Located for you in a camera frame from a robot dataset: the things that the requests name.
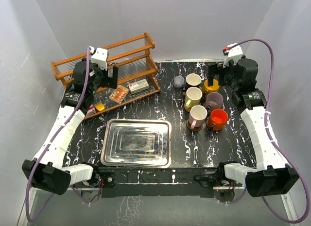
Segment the yellow mug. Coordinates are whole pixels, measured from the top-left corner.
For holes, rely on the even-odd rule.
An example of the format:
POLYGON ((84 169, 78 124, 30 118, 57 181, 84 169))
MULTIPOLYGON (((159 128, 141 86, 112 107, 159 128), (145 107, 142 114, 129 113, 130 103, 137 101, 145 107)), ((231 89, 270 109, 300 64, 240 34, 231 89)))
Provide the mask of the yellow mug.
POLYGON ((208 86, 208 79, 206 79, 204 81, 202 88, 201 88, 201 91, 202 91, 203 95, 206 96, 209 93, 218 92, 219 88, 220 88, 219 82, 216 79, 213 80, 213 85, 211 85, 211 86, 208 86))

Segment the black white mug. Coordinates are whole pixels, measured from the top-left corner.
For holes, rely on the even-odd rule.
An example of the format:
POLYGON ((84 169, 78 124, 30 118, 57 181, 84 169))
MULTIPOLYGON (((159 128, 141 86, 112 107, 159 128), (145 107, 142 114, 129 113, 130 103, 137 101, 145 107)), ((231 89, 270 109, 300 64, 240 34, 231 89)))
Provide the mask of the black white mug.
POLYGON ((183 92, 186 92, 188 88, 190 87, 199 87, 202 80, 201 77, 198 74, 191 73, 186 76, 186 82, 182 86, 183 92))

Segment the purple mug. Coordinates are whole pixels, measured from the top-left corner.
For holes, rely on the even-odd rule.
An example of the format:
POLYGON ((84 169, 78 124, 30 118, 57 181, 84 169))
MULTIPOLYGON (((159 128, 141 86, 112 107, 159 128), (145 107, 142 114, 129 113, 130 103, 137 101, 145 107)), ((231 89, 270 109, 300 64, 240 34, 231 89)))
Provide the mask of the purple mug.
POLYGON ((219 109, 223 105, 223 96, 218 92, 211 92, 206 96, 204 107, 211 113, 215 109, 219 109))

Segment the green handled white mug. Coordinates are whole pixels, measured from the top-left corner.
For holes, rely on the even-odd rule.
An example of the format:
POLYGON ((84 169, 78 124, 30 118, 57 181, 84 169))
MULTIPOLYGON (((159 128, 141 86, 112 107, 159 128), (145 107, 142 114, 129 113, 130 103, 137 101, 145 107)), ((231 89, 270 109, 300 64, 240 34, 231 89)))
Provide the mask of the green handled white mug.
POLYGON ((186 97, 184 102, 184 108, 186 111, 190 112, 190 110, 200 104, 202 98, 202 91, 197 87, 190 87, 186 91, 186 97))

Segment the pink handled white mug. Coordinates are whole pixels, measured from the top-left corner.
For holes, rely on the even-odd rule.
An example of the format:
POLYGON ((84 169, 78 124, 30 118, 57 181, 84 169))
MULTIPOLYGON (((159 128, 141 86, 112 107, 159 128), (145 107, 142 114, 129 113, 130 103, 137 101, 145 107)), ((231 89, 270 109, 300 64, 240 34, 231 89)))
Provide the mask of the pink handled white mug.
POLYGON ((189 115, 189 122, 191 124, 191 128, 204 124, 206 117, 207 117, 207 110, 203 106, 201 105, 194 106, 190 110, 189 115))

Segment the orange-red mug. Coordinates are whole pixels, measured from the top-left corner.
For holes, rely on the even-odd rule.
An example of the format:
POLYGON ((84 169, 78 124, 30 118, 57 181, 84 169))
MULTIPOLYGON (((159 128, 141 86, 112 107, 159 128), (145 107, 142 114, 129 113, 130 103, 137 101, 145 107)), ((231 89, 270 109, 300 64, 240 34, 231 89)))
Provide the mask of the orange-red mug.
POLYGON ((215 109, 210 114, 207 121, 208 131, 220 131, 228 120, 228 114, 223 109, 215 109))

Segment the dark wooden coaster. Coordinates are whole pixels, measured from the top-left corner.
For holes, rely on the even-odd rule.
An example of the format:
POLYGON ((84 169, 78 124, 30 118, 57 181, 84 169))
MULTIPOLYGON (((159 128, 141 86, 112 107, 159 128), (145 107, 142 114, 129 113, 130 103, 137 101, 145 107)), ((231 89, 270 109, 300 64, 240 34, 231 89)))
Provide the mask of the dark wooden coaster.
POLYGON ((191 128, 191 124, 190 124, 189 120, 187 120, 186 126, 187 126, 187 128, 188 128, 189 130, 191 130, 191 131, 193 131, 193 132, 198 132, 198 131, 200 131, 200 130, 203 128, 203 125, 200 125, 200 126, 191 128))

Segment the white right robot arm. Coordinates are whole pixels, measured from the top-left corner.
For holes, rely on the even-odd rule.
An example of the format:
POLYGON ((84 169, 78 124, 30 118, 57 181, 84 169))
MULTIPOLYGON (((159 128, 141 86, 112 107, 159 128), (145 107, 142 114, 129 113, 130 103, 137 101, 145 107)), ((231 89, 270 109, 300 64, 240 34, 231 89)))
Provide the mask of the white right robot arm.
POLYGON ((232 181, 246 187, 252 197, 286 194, 299 179, 285 157, 272 145, 275 138, 267 136, 271 125, 265 122, 267 101, 264 93, 256 88, 258 64, 242 57, 237 62, 230 60, 226 65, 208 64, 208 85, 219 77, 221 86, 232 90, 232 101, 246 125, 256 155, 256 167, 249 168, 235 161, 219 163, 212 178, 221 185, 232 181))

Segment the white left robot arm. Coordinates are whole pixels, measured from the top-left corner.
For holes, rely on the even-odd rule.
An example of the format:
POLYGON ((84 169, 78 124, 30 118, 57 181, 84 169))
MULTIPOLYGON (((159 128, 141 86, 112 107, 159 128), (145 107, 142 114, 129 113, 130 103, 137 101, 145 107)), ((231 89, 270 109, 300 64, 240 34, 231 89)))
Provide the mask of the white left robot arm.
POLYGON ((100 182, 98 166, 83 162, 63 167, 63 159, 77 127, 84 120, 94 102, 94 93, 100 87, 116 88, 118 70, 112 67, 112 76, 97 64, 83 58, 75 64, 73 81, 65 88, 57 119, 46 141, 32 160, 24 160, 22 170, 27 186, 62 195, 69 186, 85 182, 94 187, 100 182))

